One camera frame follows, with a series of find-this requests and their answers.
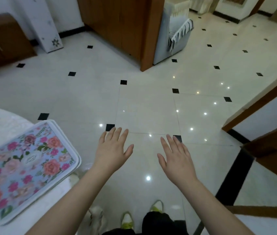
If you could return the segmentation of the person's right hand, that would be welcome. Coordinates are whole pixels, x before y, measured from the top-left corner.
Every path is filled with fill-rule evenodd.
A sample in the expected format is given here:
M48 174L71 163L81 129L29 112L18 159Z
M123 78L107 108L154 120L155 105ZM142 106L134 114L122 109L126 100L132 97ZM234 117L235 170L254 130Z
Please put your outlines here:
M199 180L196 176L195 167L187 147L179 141L179 153L173 154L168 141L161 137L160 142L168 166L167 178L178 188L197 183Z

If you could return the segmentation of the person's right forearm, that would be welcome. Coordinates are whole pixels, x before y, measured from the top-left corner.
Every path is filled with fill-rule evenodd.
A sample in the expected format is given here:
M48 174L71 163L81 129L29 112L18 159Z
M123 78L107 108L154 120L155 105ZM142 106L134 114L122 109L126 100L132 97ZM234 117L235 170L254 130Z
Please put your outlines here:
M176 186L204 223L209 235L254 235L199 180L177 182Z

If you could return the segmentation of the person's left forearm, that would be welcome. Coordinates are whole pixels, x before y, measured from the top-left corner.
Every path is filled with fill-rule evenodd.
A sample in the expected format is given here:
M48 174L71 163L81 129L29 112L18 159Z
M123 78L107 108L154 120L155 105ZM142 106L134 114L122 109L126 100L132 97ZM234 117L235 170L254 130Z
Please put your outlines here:
M114 172L93 165L25 235L75 235L96 196Z

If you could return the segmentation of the person's yellow white shoe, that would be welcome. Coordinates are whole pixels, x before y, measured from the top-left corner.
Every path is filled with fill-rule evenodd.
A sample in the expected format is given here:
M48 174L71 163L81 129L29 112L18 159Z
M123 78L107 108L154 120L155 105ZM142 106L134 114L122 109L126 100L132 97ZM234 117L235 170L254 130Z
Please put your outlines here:
M164 204L161 200L157 200L150 208L150 212L164 213Z
M134 230L133 218L129 211L122 214L120 228Z

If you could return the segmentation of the person's black trousers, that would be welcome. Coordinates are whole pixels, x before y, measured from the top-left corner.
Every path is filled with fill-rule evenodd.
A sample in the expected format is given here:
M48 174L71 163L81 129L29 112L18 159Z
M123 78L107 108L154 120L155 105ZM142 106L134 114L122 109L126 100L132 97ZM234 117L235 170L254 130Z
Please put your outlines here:
M136 234L133 229L116 228L102 235L189 235L186 223L174 221L168 214L148 212L142 222L142 232Z

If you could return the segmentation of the person's left yellow white shoe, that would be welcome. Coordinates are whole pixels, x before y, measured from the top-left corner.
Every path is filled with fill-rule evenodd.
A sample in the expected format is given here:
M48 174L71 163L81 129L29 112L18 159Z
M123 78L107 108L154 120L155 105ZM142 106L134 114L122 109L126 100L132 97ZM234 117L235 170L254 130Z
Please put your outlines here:
M120 228L134 230L133 218L129 211L122 214Z

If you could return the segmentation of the white crumpled bag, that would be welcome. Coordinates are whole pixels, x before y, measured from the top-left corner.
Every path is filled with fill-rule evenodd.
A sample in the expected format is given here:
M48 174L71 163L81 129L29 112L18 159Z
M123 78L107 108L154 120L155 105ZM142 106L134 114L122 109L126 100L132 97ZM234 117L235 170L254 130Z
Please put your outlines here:
M90 213L90 233L89 235L101 235L105 227L104 211L100 206L92 206Z

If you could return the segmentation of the floral print white tray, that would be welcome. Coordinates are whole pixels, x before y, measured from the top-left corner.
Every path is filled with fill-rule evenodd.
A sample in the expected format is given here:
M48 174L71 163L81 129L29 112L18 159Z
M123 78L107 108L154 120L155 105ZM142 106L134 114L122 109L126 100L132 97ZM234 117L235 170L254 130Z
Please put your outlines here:
M54 120L36 123L0 146L0 226L72 174L81 156Z

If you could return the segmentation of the gray sofa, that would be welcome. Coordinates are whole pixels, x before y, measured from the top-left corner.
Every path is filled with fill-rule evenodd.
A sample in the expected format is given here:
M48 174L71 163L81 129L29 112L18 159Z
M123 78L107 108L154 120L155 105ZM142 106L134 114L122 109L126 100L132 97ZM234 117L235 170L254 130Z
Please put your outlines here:
M171 16L163 9L153 65L175 55L186 47L191 32L179 40L172 52L168 51L169 32L177 30L187 19L189 19L188 16Z

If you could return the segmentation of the striped fringed sofa cover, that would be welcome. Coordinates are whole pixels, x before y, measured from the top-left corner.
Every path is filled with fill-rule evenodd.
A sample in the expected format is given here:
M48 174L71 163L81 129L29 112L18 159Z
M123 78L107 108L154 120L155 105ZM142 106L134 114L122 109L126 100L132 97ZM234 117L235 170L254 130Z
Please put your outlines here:
M172 52L179 40L194 29L194 23L187 19L177 30L169 32L168 51Z

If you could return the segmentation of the white door with brown edge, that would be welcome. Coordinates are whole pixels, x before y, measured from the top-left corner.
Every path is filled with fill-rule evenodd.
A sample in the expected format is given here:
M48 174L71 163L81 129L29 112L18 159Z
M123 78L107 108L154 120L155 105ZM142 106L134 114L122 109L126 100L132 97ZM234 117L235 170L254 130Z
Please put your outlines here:
M234 205L226 208L255 235L277 235L277 206Z

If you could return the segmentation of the white panel with flower print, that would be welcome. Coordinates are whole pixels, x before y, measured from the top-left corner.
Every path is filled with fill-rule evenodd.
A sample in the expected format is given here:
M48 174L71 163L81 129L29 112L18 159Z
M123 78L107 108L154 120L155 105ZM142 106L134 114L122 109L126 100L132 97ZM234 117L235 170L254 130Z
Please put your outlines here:
M59 33L45 0L17 0L39 46L46 52L63 48Z

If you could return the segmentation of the brown wooden cabinet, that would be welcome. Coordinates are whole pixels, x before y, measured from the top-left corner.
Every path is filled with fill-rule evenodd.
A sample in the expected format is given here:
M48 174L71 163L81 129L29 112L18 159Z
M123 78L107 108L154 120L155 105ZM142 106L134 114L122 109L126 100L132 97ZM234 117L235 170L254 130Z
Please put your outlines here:
M19 23L9 13L0 14L0 67L37 56Z

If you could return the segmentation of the cream curtain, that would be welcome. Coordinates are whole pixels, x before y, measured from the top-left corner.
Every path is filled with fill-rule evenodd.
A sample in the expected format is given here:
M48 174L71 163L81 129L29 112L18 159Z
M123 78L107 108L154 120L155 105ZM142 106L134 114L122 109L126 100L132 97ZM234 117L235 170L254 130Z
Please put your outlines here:
M209 12L213 0L190 0L189 8L196 11L199 15Z

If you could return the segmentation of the brown wooden door frame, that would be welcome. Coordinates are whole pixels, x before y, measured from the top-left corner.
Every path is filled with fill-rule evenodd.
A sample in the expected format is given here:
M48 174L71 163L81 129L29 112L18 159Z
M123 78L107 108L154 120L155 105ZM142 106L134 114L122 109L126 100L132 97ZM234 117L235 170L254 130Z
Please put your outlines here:
M222 130L228 132L233 129L236 125L243 122L246 118L257 112L275 98L277 98L277 84L269 86L268 89L264 90L264 93L261 92L258 94L256 99L247 103L238 112L231 116L222 127Z

